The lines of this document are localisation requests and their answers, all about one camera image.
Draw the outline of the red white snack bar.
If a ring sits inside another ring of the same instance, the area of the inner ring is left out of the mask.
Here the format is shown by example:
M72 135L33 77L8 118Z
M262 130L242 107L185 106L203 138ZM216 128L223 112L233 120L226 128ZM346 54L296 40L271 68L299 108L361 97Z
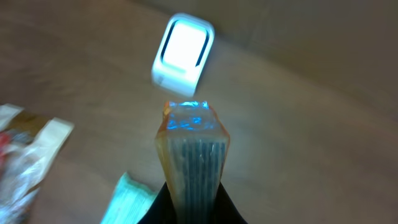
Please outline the red white snack bar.
M10 153L12 153L11 137L6 133L1 133L1 163L4 163Z

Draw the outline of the teal wet wipes pack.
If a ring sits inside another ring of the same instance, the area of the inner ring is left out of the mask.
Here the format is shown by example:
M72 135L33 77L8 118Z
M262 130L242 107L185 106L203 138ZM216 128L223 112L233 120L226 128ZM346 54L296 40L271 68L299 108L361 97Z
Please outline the teal wet wipes pack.
M125 172L118 180L101 224L136 224L150 209L157 192Z

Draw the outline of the white brown snack bag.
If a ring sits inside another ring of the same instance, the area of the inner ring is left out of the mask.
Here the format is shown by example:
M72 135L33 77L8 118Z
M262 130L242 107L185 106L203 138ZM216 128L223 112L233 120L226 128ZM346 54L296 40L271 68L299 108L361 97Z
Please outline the white brown snack bag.
M1 163L1 223L23 223L74 124L24 108L1 105L1 133L11 137L12 153Z

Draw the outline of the orange tissue pack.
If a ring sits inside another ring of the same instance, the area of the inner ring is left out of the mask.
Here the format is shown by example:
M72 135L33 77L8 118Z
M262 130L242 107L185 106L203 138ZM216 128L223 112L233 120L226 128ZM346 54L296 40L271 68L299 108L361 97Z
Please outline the orange tissue pack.
M206 101L169 101L155 146L177 223L208 223L230 136Z

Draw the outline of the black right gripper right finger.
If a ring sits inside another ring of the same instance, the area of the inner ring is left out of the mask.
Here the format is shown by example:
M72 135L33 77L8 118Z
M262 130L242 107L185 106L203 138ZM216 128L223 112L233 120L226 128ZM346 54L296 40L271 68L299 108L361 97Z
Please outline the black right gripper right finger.
M227 191L220 183L216 193L215 205L213 208L214 224L248 224L241 216Z

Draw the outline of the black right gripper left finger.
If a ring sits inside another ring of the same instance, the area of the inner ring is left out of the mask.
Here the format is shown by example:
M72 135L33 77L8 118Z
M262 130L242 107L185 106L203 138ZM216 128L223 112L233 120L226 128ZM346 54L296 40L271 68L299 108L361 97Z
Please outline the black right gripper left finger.
M169 189L165 183L157 194L147 213L137 224L176 224L177 218L170 196Z

